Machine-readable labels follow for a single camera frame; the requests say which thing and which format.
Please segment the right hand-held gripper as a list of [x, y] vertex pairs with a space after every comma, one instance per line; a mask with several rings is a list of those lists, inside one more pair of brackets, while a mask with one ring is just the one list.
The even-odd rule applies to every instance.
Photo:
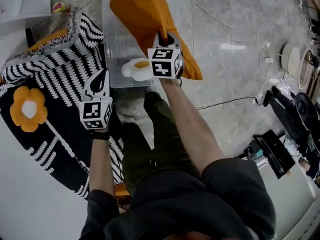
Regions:
[[167, 38], [158, 32], [153, 47], [147, 49], [153, 76], [159, 79], [180, 79], [185, 67], [180, 39], [172, 31]]

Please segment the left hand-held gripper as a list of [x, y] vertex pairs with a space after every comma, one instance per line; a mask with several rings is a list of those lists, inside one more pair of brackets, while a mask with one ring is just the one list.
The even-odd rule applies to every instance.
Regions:
[[106, 128], [112, 113], [113, 98], [110, 94], [110, 72], [100, 69], [85, 82], [79, 117], [84, 128], [96, 130]]

